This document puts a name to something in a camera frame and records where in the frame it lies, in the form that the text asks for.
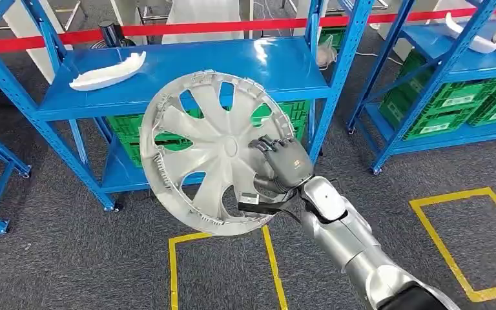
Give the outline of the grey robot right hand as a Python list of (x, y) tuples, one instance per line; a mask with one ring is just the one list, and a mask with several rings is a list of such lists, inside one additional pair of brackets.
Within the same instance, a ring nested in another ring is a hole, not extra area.
[(271, 139), (264, 135), (252, 140), (249, 148), (259, 150), (273, 170), (272, 178), (262, 174), (254, 176), (257, 189), (286, 194), (315, 175), (313, 162), (296, 138)]

